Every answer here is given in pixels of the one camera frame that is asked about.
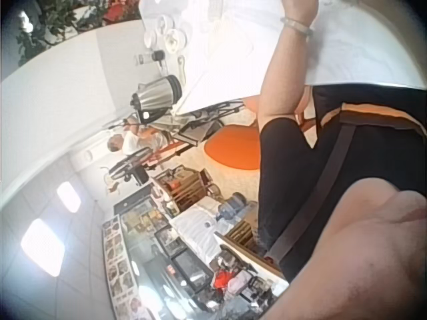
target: shoulder strap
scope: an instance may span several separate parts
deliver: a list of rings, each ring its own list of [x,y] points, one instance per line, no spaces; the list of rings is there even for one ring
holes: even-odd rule
[[[272,248],[266,253],[266,257],[271,257],[276,263],[279,263],[289,253],[313,221],[335,183],[346,158],[355,130],[355,125],[342,125],[328,162],[311,195],[286,227],[285,231],[278,237]]]

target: bottle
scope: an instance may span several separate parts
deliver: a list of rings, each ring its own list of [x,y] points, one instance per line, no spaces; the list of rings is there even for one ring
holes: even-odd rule
[[[137,58],[140,65],[146,65],[148,63],[158,62],[164,59],[165,59],[165,51],[163,50],[153,51],[152,53],[151,52],[140,53]]]

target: white shirt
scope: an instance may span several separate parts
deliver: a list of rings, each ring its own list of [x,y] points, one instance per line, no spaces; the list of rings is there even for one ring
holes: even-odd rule
[[[150,147],[153,152],[156,152],[164,148],[166,145],[166,137],[161,133],[154,133],[148,138],[142,139],[133,134],[131,131],[126,131],[123,138],[123,147],[121,150],[125,155],[131,155],[145,147]]]

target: menu board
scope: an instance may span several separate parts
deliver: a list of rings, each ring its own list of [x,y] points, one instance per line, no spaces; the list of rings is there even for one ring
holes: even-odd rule
[[[153,320],[138,293],[118,217],[102,225],[105,270],[117,320]]]

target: chair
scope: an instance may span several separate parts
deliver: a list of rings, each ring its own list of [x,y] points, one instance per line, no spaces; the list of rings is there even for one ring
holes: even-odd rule
[[[316,125],[316,119],[306,119],[304,110],[308,106],[312,88],[306,87],[296,109],[298,124],[303,132]],[[242,99],[245,107],[256,113],[259,96]],[[230,168],[258,170],[261,161],[260,133],[257,125],[226,125],[210,137],[204,147],[206,155]]]

